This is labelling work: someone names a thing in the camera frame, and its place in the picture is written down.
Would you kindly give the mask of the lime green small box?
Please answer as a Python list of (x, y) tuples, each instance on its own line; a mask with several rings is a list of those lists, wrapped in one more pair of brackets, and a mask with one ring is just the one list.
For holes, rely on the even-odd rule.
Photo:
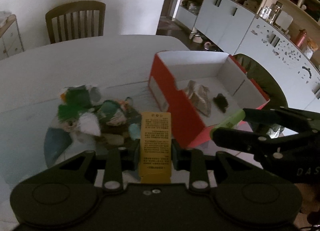
[(210, 137), (213, 138), (213, 133), (219, 128), (227, 128), (232, 129), (237, 126), (240, 122), (242, 122), (245, 118), (245, 111), (243, 109), (239, 109), (236, 113), (230, 115), (226, 119), (224, 119), (221, 123), (215, 125), (210, 130)]

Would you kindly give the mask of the yellow printed box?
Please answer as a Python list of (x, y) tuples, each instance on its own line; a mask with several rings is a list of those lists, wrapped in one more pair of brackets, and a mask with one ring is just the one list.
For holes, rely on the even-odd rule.
[(171, 183), (171, 114), (143, 112), (138, 172), (144, 184)]

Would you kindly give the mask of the teal small block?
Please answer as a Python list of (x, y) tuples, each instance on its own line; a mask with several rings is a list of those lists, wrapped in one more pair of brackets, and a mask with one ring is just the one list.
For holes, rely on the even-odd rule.
[(136, 139), (140, 139), (140, 124), (133, 123), (130, 124), (128, 127), (128, 132), (130, 138), (135, 141)]

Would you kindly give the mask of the white curved sticker cabinet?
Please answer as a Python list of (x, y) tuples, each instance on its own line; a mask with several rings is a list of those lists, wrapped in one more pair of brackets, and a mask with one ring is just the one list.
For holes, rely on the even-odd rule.
[(319, 113), (319, 71), (275, 27), (254, 18), (235, 53), (262, 65), (280, 85), (289, 107)]

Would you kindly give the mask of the small black fuzzy item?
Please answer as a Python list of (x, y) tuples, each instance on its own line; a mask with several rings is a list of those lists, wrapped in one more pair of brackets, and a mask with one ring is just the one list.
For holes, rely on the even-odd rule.
[(219, 93), (217, 96), (215, 96), (213, 98), (213, 102), (222, 113), (225, 113), (229, 107), (228, 101), (222, 93)]

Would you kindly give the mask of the teal green fabric toy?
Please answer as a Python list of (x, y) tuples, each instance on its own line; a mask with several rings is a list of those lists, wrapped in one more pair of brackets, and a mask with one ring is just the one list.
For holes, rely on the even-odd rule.
[(104, 101), (97, 110), (99, 122), (109, 126), (120, 126), (127, 122), (124, 110), (114, 100)]

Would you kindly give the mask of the orange toy figure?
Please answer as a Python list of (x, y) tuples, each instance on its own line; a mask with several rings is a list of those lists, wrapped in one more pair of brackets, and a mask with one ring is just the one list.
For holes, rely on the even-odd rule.
[(117, 103), (124, 112), (127, 112), (132, 108), (132, 99), (117, 100)]

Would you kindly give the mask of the grey white patterned pouch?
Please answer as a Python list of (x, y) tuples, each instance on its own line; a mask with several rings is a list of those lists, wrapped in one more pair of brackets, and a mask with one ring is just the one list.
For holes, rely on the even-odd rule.
[(210, 117), (211, 103), (208, 97), (209, 88), (190, 80), (187, 87), (184, 89), (185, 95), (193, 104), (193, 106), (204, 116)]

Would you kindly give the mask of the white patchwork cloth bag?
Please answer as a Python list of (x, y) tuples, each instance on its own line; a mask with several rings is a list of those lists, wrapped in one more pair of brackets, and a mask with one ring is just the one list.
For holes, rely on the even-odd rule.
[(64, 130), (92, 136), (101, 135), (96, 115), (101, 100), (99, 89), (90, 85), (68, 87), (63, 90), (60, 98), (57, 118)]

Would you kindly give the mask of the red white cardboard box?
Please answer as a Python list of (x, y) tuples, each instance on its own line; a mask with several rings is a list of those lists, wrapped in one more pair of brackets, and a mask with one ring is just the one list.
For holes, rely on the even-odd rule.
[(210, 130), (240, 109), (269, 101), (236, 59), (224, 52), (164, 51), (155, 54), (149, 89), (182, 148), (207, 142)]

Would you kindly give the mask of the copper bottle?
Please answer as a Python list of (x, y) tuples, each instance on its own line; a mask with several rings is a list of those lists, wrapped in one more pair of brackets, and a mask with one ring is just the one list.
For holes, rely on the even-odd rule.
[(306, 29), (301, 29), (297, 37), (294, 39), (293, 43), (297, 46), (297, 48), (300, 48), (304, 43), (306, 37), (307, 37)]

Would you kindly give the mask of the glass jar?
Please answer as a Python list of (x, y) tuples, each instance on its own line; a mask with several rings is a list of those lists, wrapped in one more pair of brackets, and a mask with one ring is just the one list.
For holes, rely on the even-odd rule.
[(260, 9), (259, 16), (262, 19), (267, 20), (269, 18), (270, 13), (271, 13), (271, 8), (268, 6), (264, 6), (263, 8)]

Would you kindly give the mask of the light blue cabinet unit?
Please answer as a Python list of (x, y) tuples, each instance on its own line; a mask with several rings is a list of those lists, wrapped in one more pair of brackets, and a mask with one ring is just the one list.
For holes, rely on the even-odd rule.
[(178, 0), (174, 19), (233, 54), (266, 0)]

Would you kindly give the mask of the dark wooden chair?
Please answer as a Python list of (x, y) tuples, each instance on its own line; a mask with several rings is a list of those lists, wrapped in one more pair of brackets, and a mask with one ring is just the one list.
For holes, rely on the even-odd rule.
[(106, 4), (99, 1), (66, 3), (46, 13), (51, 44), (103, 36)]

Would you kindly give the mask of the white drawer sideboard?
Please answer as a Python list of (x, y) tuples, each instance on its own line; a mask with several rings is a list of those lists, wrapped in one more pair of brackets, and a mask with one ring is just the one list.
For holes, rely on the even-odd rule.
[(10, 14), (1, 23), (1, 60), (24, 52), (16, 15)]

